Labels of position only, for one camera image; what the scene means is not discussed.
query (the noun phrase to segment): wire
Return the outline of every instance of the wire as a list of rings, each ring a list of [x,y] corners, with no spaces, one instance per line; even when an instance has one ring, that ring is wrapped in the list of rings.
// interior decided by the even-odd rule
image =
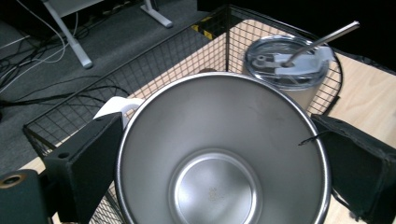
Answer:
[[[6,73],[5,73],[4,75],[2,75],[2,77],[1,77],[1,78],[4,77],[4,80],[3,80],[3,82],[2,82],[1,85],[0,85],[0,88],[2,88],[2,89],[0,90],[0,93],[3,92],[9,85],[11,85],[12,83],[14,83],[16,79],[18,79],[19,77],[21,77],[21,76],[24,75],[26,72],[28,72],[28,71],[30,71],[31,69],[33,69],[34,67],[38,66],[39,64],[41,64],[41,63],[57,63],[57,62],[59,62],[59,61],[62,59],[62,57],[64,56],[64,52],[65,52],[66,47],[69,45],[69,43],[67,43],[67,44],[64,43],[64,39],[61,37],[61,35],[60,35],[58,32],[56,32],[56,30],[53,29],[48,23],[46,23],[44,20],[42,20],[40,17],[38,17],[38,16],[37,16],[33,11],[31,11],[27,6],[25,6],[23,3],[21,3],[20,0],[17,0],[17,2],[18,2],[22,7],[24,7],[26,10],[28,10],[32,15],[34,15],[36,18],[38,18],[40,21],[44,22],[44,23],[45,23],[45,24],[46,24],[46,25],[47,25],[58,37],[59,37],[59,39],[60,39],[61,42],[62,42],[63,47],[62,47],[60,50],[57,50],[55,53],[51,54],[49,57],[45,58],[44,60],[32,59],[32,60],[29,61],[29,62],[18,63],[18,65],[16,65],[16,66],[14,66],[13,68],[11,68],[8,72],[6,72]],[[75,29],[74,29],[73,35],[76,34],[77,28],[78,28],[78,13],[76,12],[76,25],[75,25]],[[61,55],[57,60],[55,60],[55,61],[47,61],[47,59],[53,57],[54,55],[56,55],[56,54],[59,53],[60,51],[62,51],[62,55]],[[15,77],[12,78],[12,80],[11,80],[5,87],[2,87],[5,83],[7,83],[7,80],[10,78],[10,76],[12,76],[11,72],[13,72],[13,71],[16,70],[17,68],[19,69],[21,66],[23,66],[23,65],[25,65],[25,64],[28,64],[28,63],[31,63],[31,62],[38,62],[38,63],[36,63],[36,64],[34,64],[33,66],[31,66],[30,68],[26,69],[26,70],[23,71],[22,73],[16,75]]]
[[[62,57],[64,56],[64,52],[65,52],[65,48],[66,48],[66,44],[64,43],[64,39],[61,37],[61,35],[54,29],[52,28],[52,26],[50,26],[46,21],[44,21],[43,19],[41,19],[39,16],[37,16],[32,10],[30,10],[26,5],[24,5],[20,0],[17,0],[17,2],[24,7],[28,12],[30,12],[33,16],[35,16],[36,18],[38,18],[40,21],[42,21],[44,24],[46,24],[58,37],[59,39],[62,41],[62,45],[63,47],[63,52],[61,54],[61,56],[59,57],[58,60],[53,61],[54,63],[59,62]]]
[[[21,100],[21,99],[23,99],[23,98],[26,98],[26,97],[32,95],[33,93],[36,93],[36,92],[38,92],[38,91],[43,91],[43,90],[45,90],[45,89],[48,89],[48,88],[53,87],[53,86],[56,86],[56,85],[60,85],[60,84],[64,84],[64,83],[67,83],[67,82],[75,81],[75,80],[81,79],[81,78],[92,78],[92,77],[100,77],[100,76],[76,77],[76,78],[72,78],[72,79],[69,79],[69,80],[66,80],[66,81],[57,82],[57,83],[48,85],[47,87],[44,87],[44,88],[41,88],[41,89],[38,89],[38,90],[35,90],[35,91],[31,91],[31,92],[29,92],[29,93],[23,95],[22,97],[20,97],[20,98],[18,98],[18,99],[16,99],[16,100],[13,100],[12,102],[19,101],[19,100]]]
[[[56,51],[55,53],[51,54],[49,57],[47,57],[47,58],[44,59],[44,60],[47,60],[48,58],[54,56],[55,54],[59,53],[61,50],[62,50],[62,49],[59,49],[58,51]],[[10,86],[12,83],[14,83],[14,82],[15,82],[19,77],[21,77],[23,74],[27,73],[28,71],[30,71],[31,69],[35,68],[36,66],[38,66],[38,65],[41,64],[41,63],[43,63],[43,62],[38,62],[38,63],[34,64],[33,66],[31,66],[30,68],[28,68],[28,69],[26,69],[25,71],[23,71],[22,73],[18,74],[18,75],[17,75],[16,77],[14,77],[5,87],[2,87],[3,89],[0,90],[0,93],[2,93],[4,90],[6,90],[8,86]],[[13,71],[13,70],[15,70],[16,68],[19,68],[19,67],[20,67],[20,65],[14,67],[14,69],[11,69],[11,71]]]

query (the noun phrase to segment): light wood surface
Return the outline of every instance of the light wood surface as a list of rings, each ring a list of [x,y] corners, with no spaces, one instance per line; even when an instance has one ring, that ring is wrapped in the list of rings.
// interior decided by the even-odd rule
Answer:
[[[243,21],[231,31],[230,53],[235,58],[241,59],[244,50],[252,41],[273,34],[285,33],[257,21]],[[147,98],[151,92],[160,87],[186,75],[197,74],[202,68],[211,67],[221,71],[223,64],[216,63],[214,66],[213,62],[225,61],[224,54],[220,53],[224,46],[225,35],[222,35],[133,93],[131,97]],[[341,98],[332,109],[330,116],[348,122],[384,143],[396,147],[396,76],[340,54],[338,57],[344,70],[344,82],[340,92]],[[241,60],[232,61],[230,67],[233,71],[240,72]],[[40,172],[44,170],[39,158],[22,168],[36,169]],[[325,223],[357,222],[349,216],[344,206],[332,198]]]

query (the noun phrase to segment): stainless steel bucket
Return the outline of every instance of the stainless steel bucket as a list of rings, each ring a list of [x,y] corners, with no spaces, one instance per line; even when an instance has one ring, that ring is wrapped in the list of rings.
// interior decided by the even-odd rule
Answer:
[[[330,174],[305,112],[253,77],[184,77],[149,97],[120,145],[128,222],[321,223]]]
[[[277,74],[273,68],[260,68],[254,65],[257,59],[277,54],[292,54],[311,42],[297,36],[273,35],[258,39],[247,49],[242,73],[266,81],[284,91],[303,109],[307,109],[314,99],[320,84],[329,70],[325,61],[317,72],[299,75]],[[306,54],[313,55],[312,49]]]

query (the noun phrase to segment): black cable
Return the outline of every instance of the black cable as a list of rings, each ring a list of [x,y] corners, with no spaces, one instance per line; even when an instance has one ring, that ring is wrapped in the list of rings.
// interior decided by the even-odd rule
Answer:
[[[13,101],[11,101],[11,102],[19,101],[19,100],[21,100],[21,99],[23,99],[23,98],[26,98],[26,97],[32,95],[33,93],[36,93],[36,92],[38,92],[38,91],[43,91],[43,90],[45,90],[45,89],[48,89],[48,88],[53,87],[53,86],[56,86],[56,85],[60,85],[60,84],[64,84],[64,83],[67,83],[67,82],[75,81],[75,80],[81,79],[81,78],[92,78],[92,77],[100,77],[100,76],[75,77],[75,78],[72,78],[72,79],[68,79],[68,80],[66,80],[66,81],[56,82],[56,83],[50,84],[50,85],[48,85],[48,86],[46,86],[46,87],[43,87],[43,88],[41,88],[41,89],[38,89],[38,90],[35,90],[35,91],[31,91],[31,92],[29,92],[29,93],[23,95],[22,97],[20,97],[20,98],[18,98],[18,99],[15,99],[15,100],[13,100]]]
[[[118,86],[101,86],[101,87],[95,87],[95,88],[91,88],[91,89],[87,89],[84,92],[89,92],[89,91],[98,91],[101,90],[103,88],[115,88],[124,92],[128,92],[125,89],[118,87]],[[58,99],[63,99],[66,97],[69,97],[71,95],[75,94],[74,92],[68,92],[68,93],[63,93],[63,94],[57,94],[57,95],[53,95],[53,96],[47,96],[47,97],[42,97],[42,98],[37,98],[37,99],[32,99],[32,100],[26,100],[26,101],[14,101],[14,102],[10,102],[10,101],[2,101],[0,100],[0,108],[5,108],[5,107],[12,107],[12,106],[20,106],[20,105],[36,105],[36,104],[42,104],[44,102],[47,101],[52,101],[52,100],[58,100]],[[105,103],[105,100],[101,100],[99,98],[96,98],[94,96],[90,96],[90,95],[85,95],[85,94],[81,94],[79,95],[79,97],[86,97],[86,98],[90,98],[93,99],[95,101],[99,101],[101,103]]]

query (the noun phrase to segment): gray carpet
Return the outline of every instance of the gray carpet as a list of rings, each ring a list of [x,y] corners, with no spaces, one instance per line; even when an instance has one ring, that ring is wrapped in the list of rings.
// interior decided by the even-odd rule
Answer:
[[[91,28],[89,35],[79,40],[93,61],[93,68],[84,69],[74,52],[67,48],[64,57],[57,63],[42,63],[26,72],[0,93],[0,99],[12,101],[31,91],[48,85],[65,82],[24,98],[24,100],[74,92],[93,83],[128,62],[146,49],[176,34],[207,13],[196,9],[196,0],[159,0],[160,12],[174,23],[166,29],[140,9],[140,5],[129,6],[111,15],[107,20]],[[58,50],[51,49],[42,58]],[[0,122],[0,174],[19,169],[36,154],[22,133],[23,124],[43,114],[59,101],[47,105],[23,105],[1,109]]]

